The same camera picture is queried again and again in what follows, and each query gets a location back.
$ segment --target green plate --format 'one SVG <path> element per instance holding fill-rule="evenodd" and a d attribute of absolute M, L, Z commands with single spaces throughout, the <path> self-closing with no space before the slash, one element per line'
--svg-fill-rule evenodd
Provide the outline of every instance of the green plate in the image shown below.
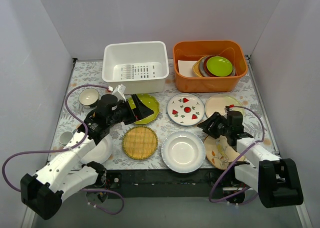
<path fill-rule="evenodd" d="M 210 73 L 219 77 L 228 76 L 233 70 L 232 63 L 228 59 L 220 56 L 209 58 L 206 67 Z"/>
<path fill-rule="evenodd" d="M 146 105 L 148 108 L 153 110 L 153 114 L 148 116 L 147 118 L 144 118 L 142 120 L 139 120 L 135 122 L 135 124 L 148 124 L 151 121 L 155 120 L 159 113 L 159 102 L 156 100 L 154 96 L 151 96 L 149 94 L 138 94 L 138 98 L 141 100 L 141 102 Z M 130 104 L 130 107 L 134 109 L 135 103 L 133 99 L 130 97 L 128 98 L 128 102 Z"/>

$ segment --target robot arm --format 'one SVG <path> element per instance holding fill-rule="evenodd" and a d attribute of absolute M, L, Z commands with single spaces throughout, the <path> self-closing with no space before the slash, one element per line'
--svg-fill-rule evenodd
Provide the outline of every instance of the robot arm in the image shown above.
<path fill-rule="evenodd" d="M 215 112 L 208 120 L 198 124 L 206 134 L 217 139 L 221 135 L 238 153 L 252 143 L 253 137 L 244 132 L 243 116 L 239 111 L 227 111 L 226 118 Z M 267 207 L 300 205 L 304 197 L 295 162 L 281 159 L 255 144 L 244 155 L 251 163 L 237 162 L 235 178 L 253 188 Z"/>
<path fill-rule="evenodd" d="M 95 161 L 82 166 L 80 171 L 69 174 L 73 167 L 110 132 L 110 128 L 124 122 L 126 125 L 152 115 L 153 110 L 144 105 L 136 94 L 132 95 L 135 108 L 131 109 L 121 92 L 121 86 L 112 94 L 101 97 L 97 108 L 84 120 L 88 135 L 74 149 L 59 153 L 33 176 L 26 174 L 20 181 L 21 199 L 43 219 L 51 218 L 62 202 L 88 185 L 101 187 L 106 181 L 107 170 Z M 68 147 L 78 144 L 85 136 L 81 125 Z"/>

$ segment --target floral tablecloth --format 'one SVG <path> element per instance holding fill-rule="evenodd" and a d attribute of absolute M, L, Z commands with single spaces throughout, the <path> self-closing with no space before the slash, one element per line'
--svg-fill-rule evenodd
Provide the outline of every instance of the floral tablecloth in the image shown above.
<path fill-rule="evenodd" d="M 173 60 L 169 59 L 168 61 L 170 75 L 165 81 L 165 89 L 162 93 L 152 94 L 160 103 L 160 113 L 155 121 L 147 125 L 151 129 L 153 129 L 158 136 L 157 151 L 150 158 L 145 160 L 133 160 L 129 158 L 123 152 L 122 138 L 123 135 L 135 125 L 124 125 L 123 123 L 117 124 L 110 129 L 110 135 L 113 138 L 113 153 L 104 164 L 107 169 L 167 169 L 167 166 L 165 165 L 161 157 L 161 144 L 167 136 L 176 131 L 188 130 L 189 132 L 198 135 L 202 140 L 205 139 L 206 134 L 203 133 L 201 129 L 197 128 L 196 125 L 191 127 L 179 126 L 171 121 L 169 116 L 167 115 L 167 103 L 169 99 L 172 96 L 180 93 L 180 91 L 178 91 L 175 86 Z M 102 62 L 76 62 L 68 87 L 68 92 L 74 87 L 83 84 L 107 85 L 107 83 L 102 80 Z M 90 110 L 84 109 L 78 102 L 78 96 L 81 91 L 82 90 L 76 90 L 74 94 L 70 96 L 68 103 L 71 110 L 83 120 Z M 101 95 L 106 93 L 104 89 L 98 88 L 98 91 Z M 217 93 L 197 93 L 195 95 L 198 96 L 205 104 L 206 100 L 213 94 Z M 249 73 L 241 78 L 232 92 L 229 92 L 227 94 L 237 98 L 240 102 L 242 102 L 244 106 L 257 111 L 264 122 L 266 131 L 265 140 L 262 146 L 270 152 L 277 152 L 270 137 L 269 129 L 266 125 L 265 117 L 262 112 L 262 107 L 255 93 L 253 82 Z M 57 129 L 55 131 L 51 149 L 62 149 L 63 147 L 59 144 L 59 136 L 65 131 L 72 132 L 78 126 L 79 123 L 75 119 L 73 119 L 72 116 L 67 112 L 65 107 L 63 107 Z M 259 124 L 259 121 L 254 117 L 254 115 L 249 111 L 245 111 L 244 127 L 245 131 L 253 135 L 255 139 L 261 138 L 261 125 Z M 55 154 L 50 154 L 48 156 L 48 161 L 50 161 L 54 155 Z M 202 164 L 202 168 L 209 167 L 212 167 L 212 165 L 207 159 L 205 159 L 204 163 Z M 74 167 L 74 170 L 79 170 L 80 168 L 81 164 L 78 164 Z"/>

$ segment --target white dish rack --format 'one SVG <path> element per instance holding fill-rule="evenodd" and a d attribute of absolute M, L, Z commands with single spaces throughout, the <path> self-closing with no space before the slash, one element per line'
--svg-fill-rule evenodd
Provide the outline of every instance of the white dish rack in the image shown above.
<path fill-rule="evenodd" d="M 104 50 L 102 79 L 112 87 L 125 85 L 126 94 L 161 92 L 168 75 L 163 42 L 111 44 Z"/>

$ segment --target orange plastic bin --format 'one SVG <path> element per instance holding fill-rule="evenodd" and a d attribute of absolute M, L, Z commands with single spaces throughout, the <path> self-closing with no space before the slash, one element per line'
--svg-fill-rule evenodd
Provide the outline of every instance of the orange plastic bin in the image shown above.
<path fill-rule="evenodd" d="M 234 64 L 235 76 L 194 78 L 185 77 L 179 73 L 178 60 L 197 61 L 204 56 L 219 54 Z M 187 93 L 229 92 L 248 71 L 242 48 L 236 42 L 229 40 L 177 43 L 173 48 L 173 61 L 175 85 L 179 91 Z"/>

